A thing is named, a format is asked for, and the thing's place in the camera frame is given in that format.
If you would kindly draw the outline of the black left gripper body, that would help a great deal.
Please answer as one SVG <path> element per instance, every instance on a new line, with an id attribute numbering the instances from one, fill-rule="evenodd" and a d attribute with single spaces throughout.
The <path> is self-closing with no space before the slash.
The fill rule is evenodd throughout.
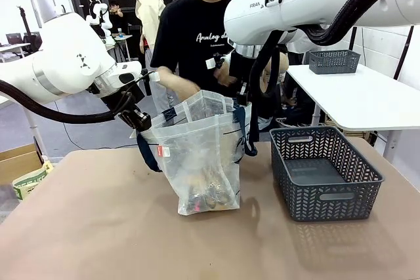
<path id="1" fill-rule="evenodd" d="M 137 104 L 144 98 L 141 90 L 119 90 L 106 97 L 106 106 L 111 114 L 107 121 L 118 115 L 123 121 L 142 121 L 142 114 Z"/>

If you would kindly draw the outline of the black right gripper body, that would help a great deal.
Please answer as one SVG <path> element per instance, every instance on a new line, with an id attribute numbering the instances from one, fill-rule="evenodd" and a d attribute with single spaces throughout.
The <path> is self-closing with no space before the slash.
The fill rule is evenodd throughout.
<path id="1" fill-rule="evenodd" d="M 229 63 L 229 76 L 235 77 L 239 82 L 249 82 L 249 75 L 255 59 L 244 57 L 237 52 L 231 52 Z"/>

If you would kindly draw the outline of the person's left hand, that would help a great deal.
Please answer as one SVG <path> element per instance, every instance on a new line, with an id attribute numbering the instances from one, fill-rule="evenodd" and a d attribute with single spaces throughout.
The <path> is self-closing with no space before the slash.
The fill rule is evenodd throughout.
<path id="1" fill-rule="evenodd" d="M 218 84 L 229 87 L 231 84 L 237 81 L 236 77 L 232 77 L 229 73 L 230 64 L 226 61 L 223 62 L 220 68 L 217 68 L 213 75 L 218 81 Z"/>

